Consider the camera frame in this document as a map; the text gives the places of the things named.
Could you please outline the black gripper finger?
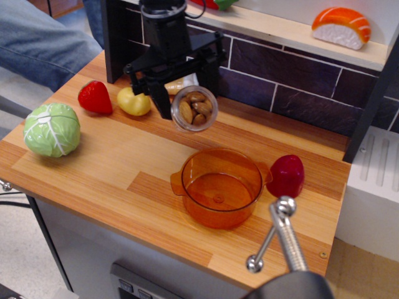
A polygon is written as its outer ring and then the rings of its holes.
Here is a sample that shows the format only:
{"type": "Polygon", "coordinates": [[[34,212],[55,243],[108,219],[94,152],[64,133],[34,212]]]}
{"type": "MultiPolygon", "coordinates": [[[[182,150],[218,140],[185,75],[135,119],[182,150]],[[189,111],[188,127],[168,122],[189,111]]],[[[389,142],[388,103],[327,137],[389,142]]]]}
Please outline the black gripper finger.
{"type": "Polygon", "coordinates": [[[159,82],[150,82],[148,84],[148,89],[161,117],[166,120],[171,120],[171,103],[169,94],[164,85],[159,82]]]}
{"type": "Polygon", "coordinates": [[[200,67],[196,71],[200,86],[207,88],[215,97],[219,95],[219,68],[200,67]]]}

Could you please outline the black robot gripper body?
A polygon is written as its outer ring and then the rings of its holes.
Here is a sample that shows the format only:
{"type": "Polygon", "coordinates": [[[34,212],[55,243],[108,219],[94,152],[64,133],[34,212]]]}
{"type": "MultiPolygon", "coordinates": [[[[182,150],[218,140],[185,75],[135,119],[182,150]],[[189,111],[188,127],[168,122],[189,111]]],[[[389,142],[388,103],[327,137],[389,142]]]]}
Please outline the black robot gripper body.
{"type": "Polygon", "coordinates": [[[164,85],[200,67],[219,68],[226,60],[223,33],[189,35],[186,1],[140,1],[139,6],[150,47],[124,68],[135,94],[149,95],[150,82],[164,85]]]}

